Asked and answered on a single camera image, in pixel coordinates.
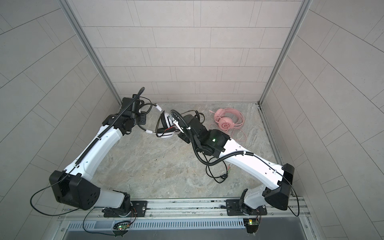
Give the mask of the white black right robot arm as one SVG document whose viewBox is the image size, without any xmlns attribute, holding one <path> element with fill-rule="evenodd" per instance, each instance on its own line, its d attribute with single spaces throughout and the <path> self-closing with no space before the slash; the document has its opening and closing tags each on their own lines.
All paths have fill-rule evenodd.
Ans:
<svg viewBox="0 0 384 240">
<path fill-rule="evenodd" d="M 295 168 L 267 161 L 248 151 L 226 133 L 207 128 L 193 115 L 182 116 L 171 110 L 173 123 L 181 131 L 179 137 L 192 145 L 197 159 L 207 167 L 227 161 L 246 171 L 262 184 L 252 190 L 245 189 L 239 208 L 245 215 L 255 215 L 258 208 L 270 205 L 278 210 L 289 209 L 290 193 Z"/>
</svg>

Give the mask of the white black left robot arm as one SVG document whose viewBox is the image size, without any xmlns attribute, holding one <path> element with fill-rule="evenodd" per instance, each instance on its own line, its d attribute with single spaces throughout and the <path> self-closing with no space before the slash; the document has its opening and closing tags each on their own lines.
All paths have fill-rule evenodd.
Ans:
<svg viewBox="0 0 384 240">
<path fill-rule="evenodd" d="M 91 180 L 111 148 L 124 135 L 129 135 L 137 125 L 141 88 L 118 114 L 109 115 L 89 145 L 63 171 L 54 171 L 50 178 L 51 188 L 57 202 L 81 210 L 104 208 L 106 214 L 125 217 L 133 211 L 128 193 L 102 190 Z"/>
</svg>

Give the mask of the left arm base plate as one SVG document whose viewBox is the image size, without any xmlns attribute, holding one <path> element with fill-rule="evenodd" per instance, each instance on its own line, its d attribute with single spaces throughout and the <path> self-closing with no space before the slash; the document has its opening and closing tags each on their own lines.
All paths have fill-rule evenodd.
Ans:
<svg viewBox="0 0 384 240">
<path fill-rule="evenodd" d="M 117 209 L 102 209 L 102 213 L 105 218 L 141 218 L 145 216 L 147 206 L 148 201 L 130 201 L 129 203 L 123 202 L 123 204 Z"/>
</svg>

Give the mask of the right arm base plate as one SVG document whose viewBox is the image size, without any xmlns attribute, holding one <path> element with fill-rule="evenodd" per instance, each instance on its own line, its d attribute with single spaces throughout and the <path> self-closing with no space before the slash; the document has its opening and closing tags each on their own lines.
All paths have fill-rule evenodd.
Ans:
<svg viewBox="0 0 384 240">
<path fill-rule="evenodd" d="M 221 209 L 226 210 L 228 216 L 266 216 L 268 214 L 265 206 L 252 209 L 245 204 L 240 204 L 240 199 L 226 200 Z"/>
</svg>

